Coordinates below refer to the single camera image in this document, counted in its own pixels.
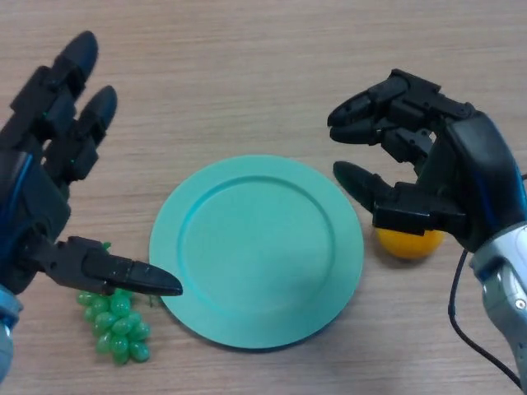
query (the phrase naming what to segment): grape cluster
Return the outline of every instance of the grape cluster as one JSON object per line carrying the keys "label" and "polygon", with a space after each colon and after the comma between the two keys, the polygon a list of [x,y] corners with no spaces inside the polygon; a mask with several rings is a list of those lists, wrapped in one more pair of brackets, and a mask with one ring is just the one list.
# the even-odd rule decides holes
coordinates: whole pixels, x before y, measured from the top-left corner
{"label": "grape cluster", "polygon": [[86,307],[84,319],[91,323],[97,338],[96,352],[111,352],[117,365],[124,365],[130,357],[137,362],[150,358],[145,340],[150,336],[150,325],[141,314],[131,309],[132,292],[116,290],[112,296],[82,291],[77,302]]}

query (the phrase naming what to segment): tabletop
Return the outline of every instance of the tabletop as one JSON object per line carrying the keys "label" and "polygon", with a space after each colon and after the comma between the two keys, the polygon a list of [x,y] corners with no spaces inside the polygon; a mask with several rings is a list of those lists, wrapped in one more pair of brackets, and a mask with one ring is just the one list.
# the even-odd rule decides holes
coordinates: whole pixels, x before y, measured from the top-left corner
{"label": "tabletop", "polygon": [[[119,110],[90,177],[72,187],[66,235],[108,240],[146,260],[170,192],[216,160],[265,153],[333,179],[350,160],[393,183],[413,180],[379,147],[329,139],[329,111],[401,68],[470,101],[499,125],[527,170],[525,0],[3,0],[0,117],[26,78],[76,34],[92,30],[100,57],[80,105],[104,85]],[[355,202],[366,259],[359,289],[319,336],[285,351],[218,349],[140,300],[152,324],[146,364],[114,367],[95,353],[75,292],[43,275],[21,295],[16,354],[3,394],[519,393],[450,328],[447,300],[461,248],[401,263],[373,237]],[[481,288],[465,270],[461,326],[509,365]]]}

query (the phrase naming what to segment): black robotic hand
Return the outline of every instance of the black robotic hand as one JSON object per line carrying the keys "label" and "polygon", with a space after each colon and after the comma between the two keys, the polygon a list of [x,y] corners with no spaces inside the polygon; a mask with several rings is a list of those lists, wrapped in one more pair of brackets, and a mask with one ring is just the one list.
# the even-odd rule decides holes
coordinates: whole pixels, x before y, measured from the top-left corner
{"label": "black robotic hand", "polygon": [[180,295],[168,272],[110,255],[98,241],[55,243],[70,217],[70,184],[90,173],[117,109],[107,86],[74,118],[97,54],[96,37],[80,34],[52,67],[36,69],[11,104],[14,114],[0,132],[0,285],[19,294],[45,272],[59,285],[98,293],[120,287]]}
{"label": "black robotic hand", "polygon": [[440,88],[393,70],[328,118],[336,142],[380,143],[398,162],[411,162],[415,184],[391,187],[378,174],[347,162],[336,162],[333,172],[373,214],[374,226],[416,235],[443,230],[474,252],[504,229],[527,221],[527,197],[514,157],[492,120],[469,103],[448,99]]}

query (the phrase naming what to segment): yellow fruit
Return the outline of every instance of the yellow fruit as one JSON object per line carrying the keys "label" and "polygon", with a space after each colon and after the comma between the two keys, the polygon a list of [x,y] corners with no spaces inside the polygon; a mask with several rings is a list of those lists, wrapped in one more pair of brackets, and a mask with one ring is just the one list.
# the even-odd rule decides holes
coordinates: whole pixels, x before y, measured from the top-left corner
{"label": "yellow fruit", "polygon": [[375,229],[381,245],[397,258],[419,259],[433,253],[445,238],[439,230],[427,230],[423,236],[395,230]]}

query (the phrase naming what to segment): blue robotic arm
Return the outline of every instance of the blue robotic arm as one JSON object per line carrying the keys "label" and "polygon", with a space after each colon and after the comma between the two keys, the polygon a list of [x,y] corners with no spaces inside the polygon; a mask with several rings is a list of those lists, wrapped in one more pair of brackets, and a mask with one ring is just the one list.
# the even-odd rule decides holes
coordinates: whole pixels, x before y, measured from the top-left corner
{"label": "blue robotic arm", "polygon": [[117,287],[149,295],[183,292],[168,272],[111,255],[99,241],[56,241],[71,214],[70,185],[97,162],[96,149],[117,109],[115,90],[107,86],[74,118],[97,54],[96,37],[86,31],[52,67],[38,67],[0,132],[0,381],[9,370],[12,330],[22,309],[16,295],[37,272],[61,286],[107,295]]}

